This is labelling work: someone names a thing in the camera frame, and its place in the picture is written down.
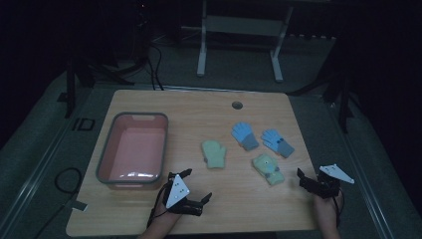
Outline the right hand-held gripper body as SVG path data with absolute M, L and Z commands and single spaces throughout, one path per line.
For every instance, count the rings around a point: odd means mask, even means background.
M 340 190 L 340 183 L 353 184 L 354 179 L 345 173 L 337 164 L 321 166 L 316 180 L 308 184 L 318 184 L 317 196 L 321 198 L 337 197 Z

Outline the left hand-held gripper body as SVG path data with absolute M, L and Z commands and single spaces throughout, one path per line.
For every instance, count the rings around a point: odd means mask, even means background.
M 164 185 L 164 196 L 162 203 L 165 209 L 174 214 L 185 214 L 200 216 L 203 204 L 199 201 L 192 201 L 187 198 L 190 189 L 185 184 L 180 173 L 170 172 L 167 183 Z

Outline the green mitten with print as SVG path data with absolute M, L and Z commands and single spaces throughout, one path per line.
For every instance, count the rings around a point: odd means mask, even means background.
M 263 153 L 252 160 L 254 168 L 267 180 L 270 185 L 283 183 L 285 178 L 281 173 L 278 162 Z

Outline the pink basin with grey rim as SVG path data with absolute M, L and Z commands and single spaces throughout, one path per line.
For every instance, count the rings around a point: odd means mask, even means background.
M 162 179 L 168 117 L 163 113 L 119 113 L 109 128 L 96 170 L 108 188 L 156 189 Z

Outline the person's left hand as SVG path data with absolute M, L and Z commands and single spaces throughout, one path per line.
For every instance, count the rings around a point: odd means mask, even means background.
M 181 218 L 180 214 L 171 213 L 167 210 L 165 205 L 159 200 L 154 206 L 154 213 L 152 216 L 152 225 L 161 225 L 173 227 Z

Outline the person's right hand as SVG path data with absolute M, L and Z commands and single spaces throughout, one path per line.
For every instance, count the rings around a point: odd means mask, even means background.
M 339 218 L 344 204 L 343 194 L 340 193 L 337 197 L 321 198 L 317 195 L 314 196 L 314 211 L 316 219 L 328 217 Z

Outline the plain green mitten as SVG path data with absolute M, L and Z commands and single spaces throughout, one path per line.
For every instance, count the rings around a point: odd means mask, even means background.
M 208 168 L 223 168 L 225 166 L 226 147 L 219 141 L 205 140 L 201 147 Z

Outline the blue glove with dark patches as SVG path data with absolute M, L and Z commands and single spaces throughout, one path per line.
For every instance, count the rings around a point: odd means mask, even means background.
M 275 129 L 264 130 L 261 139 L 264 146 L 284 158 L 288 158 L 295 151 Z

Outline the blue and grey knit glove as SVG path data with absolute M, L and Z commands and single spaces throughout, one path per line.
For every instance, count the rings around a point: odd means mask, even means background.
M 246 122 L 238 122 L 232 127 L 232 136 L 247 151 L 259 146 L 251 126 Z

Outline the black tripod stand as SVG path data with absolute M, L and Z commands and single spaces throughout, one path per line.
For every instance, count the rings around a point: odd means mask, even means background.
M 124 80 L 93 59 L 84 55 L 71 56 L 66 64 L 66 90 L 58 98 L 59 102 L 66 104 L 66 119 L 72 115 L 76 107 L 76 80 L 79 80 L 83 87 L 91 88 L 96 83 L 93 71 L 118 84 L 132 86 L 132 82 Z
M 347 118 L 351 116 L 348 108 L 350 77 L 345 63 L 346 58 L 342 56 L 341 49 L 333 46 L 318 71 L 316 79 L 298 90 L 288 92 L 288 96 L 301 96 L 322 85 L 326 85 L 322 99 L 330 105 L 334 105 L 336 101 L 339 101 L 338 125 L 343 133 L 348 133 Z

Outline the grey tape strip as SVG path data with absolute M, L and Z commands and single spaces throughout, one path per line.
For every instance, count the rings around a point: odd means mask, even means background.
M 75 200 L 75 201 L 72 202 L 71 207 L 75 210 L 85 212 L 88 208 L 88 205 L 84 202 Z

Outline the white metal stand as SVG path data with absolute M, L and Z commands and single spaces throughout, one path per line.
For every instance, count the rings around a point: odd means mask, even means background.
M 196 75 L 203 77 L 206 70 L 207 60 L 207 33 L 227 33 L 240 35 L 254 35 L 265 37 L 276 37 L 278 42 L 270 50 L 270 60 L 273 68 L 274 78 L 277 83 L 284 80 L 279 55 L 282 45 L 287 36 L 287 30 L 293 15 L 294 8 L 288 7 L 283 20 L 267 20 L 239 18 L 219 15 L 209 15 L 207 11 L 208 0 L 202 0 L 201 14 L 201 42 L 198 57 Z

